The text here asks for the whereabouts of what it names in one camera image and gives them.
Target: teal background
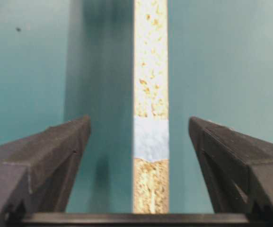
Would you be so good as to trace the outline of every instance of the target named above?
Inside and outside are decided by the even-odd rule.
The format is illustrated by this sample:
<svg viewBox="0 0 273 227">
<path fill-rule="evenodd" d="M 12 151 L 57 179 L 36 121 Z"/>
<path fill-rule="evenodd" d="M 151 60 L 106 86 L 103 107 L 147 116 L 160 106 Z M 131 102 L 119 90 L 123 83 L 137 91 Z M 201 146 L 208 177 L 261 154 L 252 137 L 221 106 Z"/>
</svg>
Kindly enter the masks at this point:
<svg viewBox="0 0 273 227">
<path fill-rule="evenodd" d="M 212 212 L 188 118 L 273 142 L 273 1 L 169 0 L 168 13 L 170 210 Z M 132 1 L 0 0 L 0 144 L 83 114 L 67 211 L 131 212 Z"/>
</svg>

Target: white patch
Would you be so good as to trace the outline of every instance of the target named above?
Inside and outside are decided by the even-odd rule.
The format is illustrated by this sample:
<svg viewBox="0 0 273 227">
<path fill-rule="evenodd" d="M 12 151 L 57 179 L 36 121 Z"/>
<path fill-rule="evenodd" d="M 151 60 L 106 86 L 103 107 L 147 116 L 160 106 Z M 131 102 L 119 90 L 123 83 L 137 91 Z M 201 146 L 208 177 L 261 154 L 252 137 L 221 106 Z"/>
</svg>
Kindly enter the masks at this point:
<svg viewBox="0 0 273 227">
<path fill-rule="evenodd" d="M 133 155 L 149 162 L 169 159 L 169 120 L 134 116 Z"/>
</svg>

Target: particleboard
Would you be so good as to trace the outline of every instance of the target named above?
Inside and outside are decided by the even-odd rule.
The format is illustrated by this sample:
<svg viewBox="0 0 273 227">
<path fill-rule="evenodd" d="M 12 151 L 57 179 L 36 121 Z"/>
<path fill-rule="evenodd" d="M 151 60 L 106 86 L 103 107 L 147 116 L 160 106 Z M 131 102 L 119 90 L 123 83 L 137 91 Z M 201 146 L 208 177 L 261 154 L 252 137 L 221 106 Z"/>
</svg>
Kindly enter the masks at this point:
<svg viewBox="0 0 273 227">
<path fill-rule="evenodd" d="M 134 159 L 134 213 L 168 213 L 169 160 Z"/>
<path fill-rule="evenodd" d="M 168 109 L 167 0 L 134 0 L 134 116 L 167 121 Z M 134 213 L 168 213 L 168 163 L 134 157 Z"/>
</svg>

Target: particleboard strip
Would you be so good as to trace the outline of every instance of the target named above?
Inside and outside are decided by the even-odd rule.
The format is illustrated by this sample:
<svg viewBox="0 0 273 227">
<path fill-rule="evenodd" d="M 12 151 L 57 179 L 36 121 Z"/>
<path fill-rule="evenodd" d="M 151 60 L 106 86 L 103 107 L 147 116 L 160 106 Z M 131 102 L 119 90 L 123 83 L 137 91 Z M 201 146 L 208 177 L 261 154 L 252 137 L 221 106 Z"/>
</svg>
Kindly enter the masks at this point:
<svg viewBox="0 0 273 227">
<path fill-rule="evenodd" d="M 134 0 L 133 212 L 168 213 L 167 0 Z"/>
</svg>

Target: metal bar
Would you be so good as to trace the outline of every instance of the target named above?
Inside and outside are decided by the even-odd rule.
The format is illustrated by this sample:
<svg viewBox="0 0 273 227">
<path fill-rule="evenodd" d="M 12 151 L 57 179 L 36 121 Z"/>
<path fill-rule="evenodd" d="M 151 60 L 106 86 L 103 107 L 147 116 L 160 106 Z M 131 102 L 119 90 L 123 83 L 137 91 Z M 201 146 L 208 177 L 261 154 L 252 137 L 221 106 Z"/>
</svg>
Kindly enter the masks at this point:
<svg viewBox="0 0 273 227">
<path fill-rule="evenodd" d="M 9 226 L 75 227 L 75 226 L 238 226 L 266 227 L 257 216 L 246 214 L 71 214 L 35 213 Z"/>
</svg>

